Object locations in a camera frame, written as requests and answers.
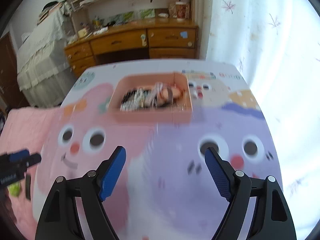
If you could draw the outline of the wooden desk with drawers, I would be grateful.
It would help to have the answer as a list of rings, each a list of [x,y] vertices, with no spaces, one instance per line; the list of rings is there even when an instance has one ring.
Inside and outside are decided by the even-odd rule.
[[[191,20],[169,18],[137,20],[81,38],[64,48],[72,72],[144,59],[196,59],[198,26]]]

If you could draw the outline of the white floral curtain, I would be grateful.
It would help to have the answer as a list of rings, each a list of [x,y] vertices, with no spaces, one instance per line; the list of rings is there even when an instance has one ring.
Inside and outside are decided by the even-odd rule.
[[[298,238],[319,221],[319,15],[308,0],[204,0],[201,57],[238,69],[278,153]]]

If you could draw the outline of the wooden bookshelf with books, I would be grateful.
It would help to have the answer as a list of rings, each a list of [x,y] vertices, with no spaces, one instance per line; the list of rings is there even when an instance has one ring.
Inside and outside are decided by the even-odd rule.
[[[67,0],[71,6],[72,24],[76,31],[110,22],[121,24],[167,13],[177,1],[190,0]]]

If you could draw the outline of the black flat strip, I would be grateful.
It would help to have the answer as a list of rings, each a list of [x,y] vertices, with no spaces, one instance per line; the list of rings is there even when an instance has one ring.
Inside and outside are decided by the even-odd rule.
[[[31,175],[25,175],[25,197],[27,200],[31,201]]]

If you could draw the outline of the red paper cup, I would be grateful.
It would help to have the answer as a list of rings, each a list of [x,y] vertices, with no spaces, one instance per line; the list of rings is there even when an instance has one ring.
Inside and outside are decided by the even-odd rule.
[[[186,2],[176,2],[177,20],[182,21],[185,19],[186,8],[187,8]]]

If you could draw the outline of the yellow mug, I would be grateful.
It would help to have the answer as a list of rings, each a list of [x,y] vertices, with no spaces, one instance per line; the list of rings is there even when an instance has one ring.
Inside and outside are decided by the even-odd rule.
[[[78,37],[84,38],[89,34],[88,30],[86,28],[82,28],[78,31]]]

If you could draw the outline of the cartoon printed table mat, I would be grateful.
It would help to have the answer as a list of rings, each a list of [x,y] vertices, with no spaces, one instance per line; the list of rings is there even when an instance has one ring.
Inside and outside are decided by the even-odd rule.
[[[189,123],[117,123],[108,112],[122,79],[184,73],[193,103]],[[117,146],[126,163],[104,208],[120,239],[211,239],[227,209],[204,161],[212,146],[249,177],[281,180],[270,130],[249,86],[232,65],[143,60],[92,67],[78,78],[42,146],[32,201],[39,219],[58,176],[83,176]]]

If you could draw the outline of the pink plastic tray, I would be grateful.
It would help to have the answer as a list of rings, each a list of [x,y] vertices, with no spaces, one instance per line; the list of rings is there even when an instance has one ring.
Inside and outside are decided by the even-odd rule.
[[[173,105],[153,107],[159,83],[178,86],[183,96]],[[178,72],[126,76],[118,82],[107,111],[117,122],[189,123],[193,106],[187,77]]]

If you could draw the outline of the pink smart watch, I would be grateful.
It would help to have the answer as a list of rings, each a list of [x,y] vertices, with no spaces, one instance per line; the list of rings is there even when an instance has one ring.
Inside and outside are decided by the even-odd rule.
[[[183,96],[183,90],[176,85],[159,83],[152,106],[156,108],[167,107],[176,103]]]

